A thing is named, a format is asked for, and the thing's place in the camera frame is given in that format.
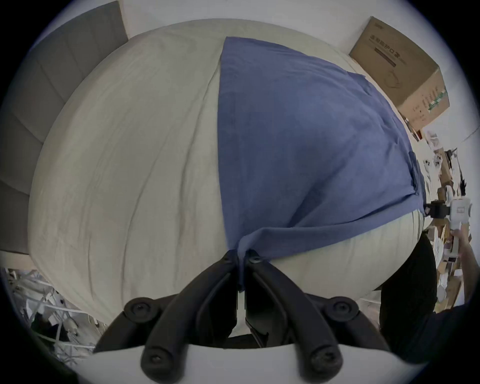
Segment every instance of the person's hand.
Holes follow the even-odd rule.
[[[467,252],[473,252],[472,247],[470,247],[470,243],[468,242],[468,236],[466,236],[464,232],[459,229],[455,229],[450,231],[450,234],[458,237],[458,254],[460,256]]]

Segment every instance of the mattress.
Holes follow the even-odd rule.
[[[132,298],[178,293],[228,250],[216,137],[226,36],[319,57],[366,75],[379,89],[325,42],[244,20],[162,27],[106,57],[48,134],[30,195],[28,239],[34,263],[58,292],[107,324]],[[422,229],[415,211],[272,263],[307,293],[358,299],[401,266]]]

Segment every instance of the blue cloth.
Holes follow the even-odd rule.
[[[364,76],[330,62],[227,37],[217,129],[225,232],[240,257],[289,256],[423,212],[402,123]]]

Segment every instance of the headboard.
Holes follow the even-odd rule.
[[[68,21],[34,46],[0,108],[0,250],[28,253],[28,199],[48,132],[77,86],[128,41],[118,1]]]

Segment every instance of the cardboard box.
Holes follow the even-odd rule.
[[[438,200],[447,201],[447,192],[445,191],[445,187],[440,187],[437,190]]]
[[[437,301],[434,309],[436,313],[453,307],[460,291],[460,287],[462,286],[462,281],[462,276],[450,276],[448,278],[448,284],[446,288],[447,297],[441,303]]]
[[[448,161],[448,157],[444,149],[437,149],[435,153],[442,157],[442,168],[440,169],[440,183],[442,183],[442,187],[445,185],[450,185],[453,187],[453,178],[450,172],[450,162]]]
[[[415,132],[450,106],[437,63],[388,24],[370,18],[350,56],[383,89]]]

